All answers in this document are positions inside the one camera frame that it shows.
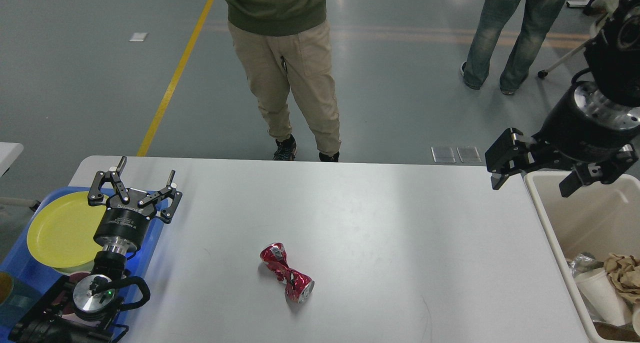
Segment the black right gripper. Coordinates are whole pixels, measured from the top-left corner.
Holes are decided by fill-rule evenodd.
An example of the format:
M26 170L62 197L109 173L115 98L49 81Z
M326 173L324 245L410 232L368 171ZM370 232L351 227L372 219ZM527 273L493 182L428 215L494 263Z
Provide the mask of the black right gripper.
M534 136L506 128L485 152L491 187L539 169L570 170L558 188L563 198L595 182L610 185L638 160L639 108L606 97L594 81L571 86Z

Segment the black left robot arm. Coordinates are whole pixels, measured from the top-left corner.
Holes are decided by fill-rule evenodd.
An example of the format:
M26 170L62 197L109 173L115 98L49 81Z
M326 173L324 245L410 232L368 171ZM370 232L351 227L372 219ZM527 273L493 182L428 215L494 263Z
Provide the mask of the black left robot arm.
M1 264L3 343L116 343L182 192L172 170L157 191L126 187L127 158L89 187L50 193Z

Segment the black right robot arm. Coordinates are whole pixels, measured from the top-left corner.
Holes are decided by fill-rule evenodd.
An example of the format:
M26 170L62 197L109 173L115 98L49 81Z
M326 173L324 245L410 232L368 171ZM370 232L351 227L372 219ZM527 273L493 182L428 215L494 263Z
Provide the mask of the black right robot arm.
M556 169L568 172L558 186L567 198L595 182L612 184L638 161L639 0L619 0L584 56L587 67L537 133L507 128L486 151L494 190L516 174Z

